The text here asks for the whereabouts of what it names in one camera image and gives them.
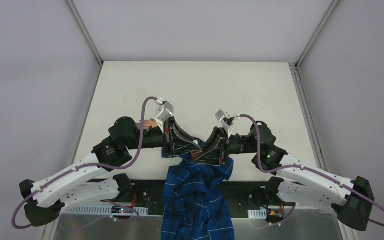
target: gray wall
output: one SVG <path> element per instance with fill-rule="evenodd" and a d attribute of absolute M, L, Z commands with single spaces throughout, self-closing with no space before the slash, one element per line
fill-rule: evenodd
<path fill-rule="evenodd" d="M 0 0 L 0 240 L 37 237 L 18 184 L 73 158 L 98 70 L 63 0 Z"/>
<path fill-rule="evenodd" d="M 384 2 L 342 1 L 300 72 L 328 169 L 369 179 L 384 205 Z M 384 239 L 384 228 L 359 237 Z"/>

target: garment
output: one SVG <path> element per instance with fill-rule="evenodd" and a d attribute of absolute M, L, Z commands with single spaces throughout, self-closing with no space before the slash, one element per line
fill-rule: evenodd
<path fill-rule="evenodd" d="M 168 169 L 162 193 L 162 240 L 233 240 L 228 204 L 217 188 L 232 175 L 234 161 L 220 166 L 195 164 L 192 155 Z"/>

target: blue plaid shirt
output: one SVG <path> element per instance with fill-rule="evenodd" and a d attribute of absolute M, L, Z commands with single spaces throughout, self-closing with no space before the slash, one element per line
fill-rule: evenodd
<path fill-rule="evenodd" d="M 195 164 L 190 153 L 168 168 L 162 193 L 162 240 L 234 240 L 228 204 L 217 188 L 232 175 L 234 161 Z"/>

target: vent grille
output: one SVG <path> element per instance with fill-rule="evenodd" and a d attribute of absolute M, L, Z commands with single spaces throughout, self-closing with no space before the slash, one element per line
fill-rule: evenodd
<path fill-rule="evenodd" d="M 265 208 L 261 210 L 248 210 L 249 219 L 267 219 L 267 211 Z"/>
<path fill-rule="evenodd" d="M 65 214 L 77 214 L 77 215 L 114 215 L 114 216 L 132 216 L 135 213 L 112 213 L 111 209 L 113 205 L 109 204 L 87 204 L 83 206 L 74 207 L 65 212 Z M 148 215 L 148 208 L 146 207 L 134 207 L 140 216 Z"/>

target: white table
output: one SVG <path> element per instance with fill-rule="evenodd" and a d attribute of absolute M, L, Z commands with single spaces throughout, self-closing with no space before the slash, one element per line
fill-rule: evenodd
<path fill-rule="evenodd" d="M 316 166 L 297 92 L 287 63 L 106 61 L 81 136 L 75 161 L 109 136 L 108 129 L 123 116 L 139 121 L 144 99 L 162 97 L 174 105 L 177 123 L 194 137 L 206 140 L 221 127 L 215 113 L 242 113 L 265 122 L 276 145 Z M 150 101 L 145 117 L 154 118 Z M 248 134 L 248 119 L 236 121 L 234 134 Z M 255 154 L 231 155 L 230 181 L 267 181 L 251 163 Z M 169 166 L 180 158 L 161 158 L 161 149 L 143 149 L 132 167 L 112 171 L 131 179 L 165 180 Z"/>

